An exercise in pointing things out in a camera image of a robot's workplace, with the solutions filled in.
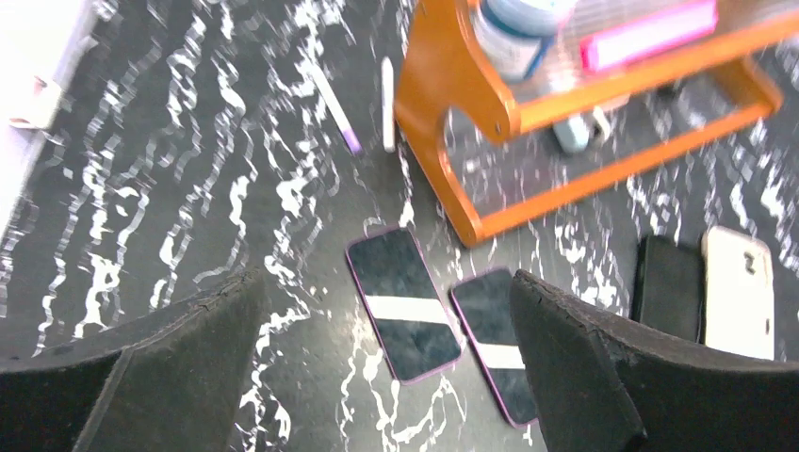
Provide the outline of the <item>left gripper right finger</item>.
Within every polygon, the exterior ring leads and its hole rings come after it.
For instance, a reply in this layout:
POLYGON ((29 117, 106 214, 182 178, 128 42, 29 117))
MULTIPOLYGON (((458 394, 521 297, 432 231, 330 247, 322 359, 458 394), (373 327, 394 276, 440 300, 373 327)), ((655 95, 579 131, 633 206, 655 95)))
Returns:
POLYGON ((794 451, 798 366, 705 347, 515 272, 511 318, 550 451, 794 451))

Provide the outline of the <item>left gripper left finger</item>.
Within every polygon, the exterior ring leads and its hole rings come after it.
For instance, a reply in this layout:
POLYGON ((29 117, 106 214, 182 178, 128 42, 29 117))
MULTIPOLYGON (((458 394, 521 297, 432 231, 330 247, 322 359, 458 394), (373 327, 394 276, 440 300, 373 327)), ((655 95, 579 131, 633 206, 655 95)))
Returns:
POLYGON ((223 451, 266 309, 251 268, 144 317, 1 363, 5 451, 223 451))

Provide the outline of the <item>black smartphone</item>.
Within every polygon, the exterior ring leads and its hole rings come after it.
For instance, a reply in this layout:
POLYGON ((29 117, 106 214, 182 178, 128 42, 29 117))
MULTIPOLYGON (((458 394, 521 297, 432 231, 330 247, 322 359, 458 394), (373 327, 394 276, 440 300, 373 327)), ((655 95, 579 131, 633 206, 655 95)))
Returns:
POLYGON ((630 318, 700 344, 705 324, 704 260, 695 246, 662 235, 642 238, 630 318))

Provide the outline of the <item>purple smartphone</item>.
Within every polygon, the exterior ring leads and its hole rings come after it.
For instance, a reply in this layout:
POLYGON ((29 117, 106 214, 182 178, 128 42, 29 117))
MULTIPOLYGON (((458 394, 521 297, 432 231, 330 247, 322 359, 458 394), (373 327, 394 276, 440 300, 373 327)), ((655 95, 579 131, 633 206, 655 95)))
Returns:
POLYGON ((513 274, 490 269, 457 282, 449 297, 507 422, 522 428, 536 421, 537 408, 510 313, 513 274))
POLYGON ((450 314, 408 229, 354 241, 345 256, 395 380, 411 384, 461 358, 450 314))

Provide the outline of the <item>phone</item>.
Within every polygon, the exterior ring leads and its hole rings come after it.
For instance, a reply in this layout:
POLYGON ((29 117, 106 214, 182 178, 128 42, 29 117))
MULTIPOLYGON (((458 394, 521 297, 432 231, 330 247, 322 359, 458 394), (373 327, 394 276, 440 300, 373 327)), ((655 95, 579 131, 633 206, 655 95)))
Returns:
POLYGON ((751 358, 775 358, 773 259, 761 240, 723 226, 703 235, 707 347, 751 358))

